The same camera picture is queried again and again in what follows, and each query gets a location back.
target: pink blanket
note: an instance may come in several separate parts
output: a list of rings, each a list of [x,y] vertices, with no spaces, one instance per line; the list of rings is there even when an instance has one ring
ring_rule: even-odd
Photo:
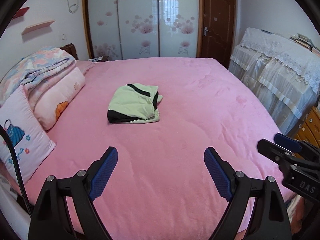
[[[159,86],[160,121],[109,124],[108,104],[120,86]],[[26,189],[35,203],[48,175],[73,176],[101,157],[108,146],[118,164],[94,205],[114,240],[207,240],[225,211],[204,164],[213,146],[223,160],[249,177],[276,178],[276,164],[257,153],[258,140],[279,130],[263,105],[214,59],[146,58],[95,64],[86,85],[49,132],[57,147],[41,164]],[[243,223],[247,228],[250,200]],[[70,215],[82,231],[72,201]]]

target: stack of books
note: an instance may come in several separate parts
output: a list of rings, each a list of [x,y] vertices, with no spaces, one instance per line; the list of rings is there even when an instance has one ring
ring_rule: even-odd
[[[298,35],[290,36],[290,40],[295,41],[299,45],[305,47],[306,49],[312,51],[312,48],[314,48],[314,44],[311,39],[309,39],[307,36],[304,36],[300,33]]]
[[[320,50],[317,47],[313,47],[311,51],[312,51],[312,53],[314,53],[318,57],[320,57]]]

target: sliding wardrobe door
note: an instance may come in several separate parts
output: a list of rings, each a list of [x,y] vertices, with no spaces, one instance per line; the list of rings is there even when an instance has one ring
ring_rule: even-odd
[[[157,0],[117,0],[123,59],[159,56]]]
[[[88,0],[88,11],[95,57],[122,59],[116,0]]]
[[[196,57],[199,0],[159,0],[160,56]]]

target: wooden door frame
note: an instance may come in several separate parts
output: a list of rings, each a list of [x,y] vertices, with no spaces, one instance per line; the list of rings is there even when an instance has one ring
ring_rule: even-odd
[[[85,34],[85,39],[87,41],[89,58],[93,58],[94,52],[93,52],[90,24],[89,24],[88,0],[82,0],[82,15],[83,15],[83,23],[84,23],[84,34]]]
[[[231,50],[233,48],[233,43],[235,41],[235,29],[236,29],[236,23],[237,23],[237,0],[235,0],[235,17],[234,17],[234,23],[233,23],[233,30],[232,30],[232,44],[231,44]],[[197,56],[201,56],[201,50],[202,50],[202,36],[203,36],[203,21],[204,21],[204,0],[199,0],[199,27],[198,27],[198,44],[197,44]]]

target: blue textured pad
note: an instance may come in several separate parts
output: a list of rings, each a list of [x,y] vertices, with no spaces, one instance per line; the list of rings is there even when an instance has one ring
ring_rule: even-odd
[[[293,140],[287,136],[284,136],[281,133],[277,133],[274,137],[274,140],[275,140],[275,144],[280,145],[281,147],[293,153],[299,153],[302,149],[298,141]]]
[[[220,196],[224,197],[228,202],[231,201],[232,193],[230,190],[230,180],[209,149],[204,151],[204,163],[207,166]]]
[[[92,201],[101,196],[117,162],[118,152],[114,148],[91,181],[89,198]]]

